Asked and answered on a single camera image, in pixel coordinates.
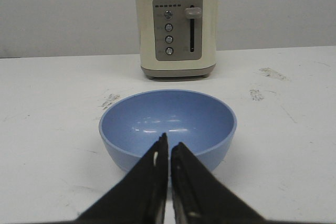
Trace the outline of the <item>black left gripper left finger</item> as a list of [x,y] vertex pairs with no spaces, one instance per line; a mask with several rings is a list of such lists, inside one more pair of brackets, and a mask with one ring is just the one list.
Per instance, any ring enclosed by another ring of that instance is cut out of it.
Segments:
[[76,222],[163,222],[168,143],[163,133],[136,165]]

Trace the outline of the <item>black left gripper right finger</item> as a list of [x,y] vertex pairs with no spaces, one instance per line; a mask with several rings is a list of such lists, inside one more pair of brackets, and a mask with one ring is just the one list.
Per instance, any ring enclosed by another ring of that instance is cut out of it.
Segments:
[[173,207],[176,222],[265,222],[179,143],[171,152]]

